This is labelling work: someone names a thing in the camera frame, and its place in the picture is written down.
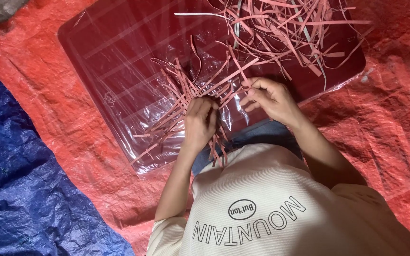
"white t-shirt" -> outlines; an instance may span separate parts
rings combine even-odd
[[[410,255],[410,232],[366,186],[314,181],[289,150],[252,144],[192,183],[189,219],[153,227],[147,256]]]

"dark red board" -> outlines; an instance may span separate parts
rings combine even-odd
[[[335,3],[330,1],[330,4],[333,7]],[[193,35],[202,59],[199,82],[207,81],[224,62],[226,48],[214,42],[230,40],[222,18],[174,15],[214,11],[208,2],[201,0],[99,0],[60,27],[58,38],[66,55],[129,160],[156,141],[156,138],[133,138],[133,135],[143,134],[171,104],[167,92],[159,86],[163,83],[159,72],[162,66],[151,58],[173,61],[179,57],[190,77],[195,77],[199,62],[189,46]],[[341,13],[335,12],[333,19],[341,20]],[[324,49],[336,42],[339,44],[333,52],[344,51],[346,56],[358,43],[349,25],[331,26]],[[343,59],[325,58],[325,61],[327,66],[335,67]],[[293,78],[288,87],[298,102],[323,93],[323,77],[301,67],[295,58],[282,63]],[[327,90],[339,87],[364,66],[363,52],[358,49],[339,69],[326,69]],[[215,82],[234,70],[231,66]],[[276,64],[251,67],[245,74],[284,80]],[[262,111],[247,115],[239,108],[238,101],[236,97],[221,113],[229,137],[267,117]],[[155,148],[151,155],[142,157],[133,165],[136,173],[142,177],[173,162],[182,137],[179,133]]]

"blue tarp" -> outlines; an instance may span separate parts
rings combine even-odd
[[[0,255],[134,255],[0,82]]]

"person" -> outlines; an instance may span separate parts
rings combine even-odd
[[[218,105],[191,101],[147,255],[410,255],[410,232],[287,88],[265,78],[248,82],[240,105],[262,108],[274,121],[232,139],[227,165],[213,166],[204,147],[216,131]]]

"wrinkled plastic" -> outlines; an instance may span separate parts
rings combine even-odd
[[[133,256],[0,82],[0,255]]]
[[[218,1],[210,1],[219,6]],[[165,67],[152,58],[173,62],[178,57],[185,72],[195,78],[199,61],[190,46],[194,36],[202,60],[198,84],[203,84],[224,63],[227,48],[215,42],[231,41],[226,22],[215,16],[176,16],[175,12],[215,12],[203,0],[122,1],[99,0],[66,22],[58,31],[66,55],[98,107],[107,125],[117,139],[129,161],[135,159],[158,137],[137,137],[154,124],[172,106],[173,101],[161,84],[160,69]],[[342,19],[335,12],[334,19]],[[324,48],[339,44],[333,49],[347,54],[357,45],[357,36],[349,25],[331,26],[324,40]],[[325,58],[327,66],[337,66],[344,58]],[[339,69],[326,69],[324,78],[317,77],[296,59],[282,62],[292,77],[288,87],[298,102],[314,98],[324,91],[340,87],[345,81],[360,73],[365,66],[362,51],[358,49]],[[235,65],[224,69],[214,80],[219,82],[236,70]],[[275,63],[250,67],[248,77],[267,76],[284,82]],[[239,86],[237,79],[233,86]],[[227,137],[266,119],[262,110],[246,113],[236,96],[222,109],[221,123]],[[132,165],[139,177],[161,169],[176,159],[184,134],[178,133],[146,154]]]

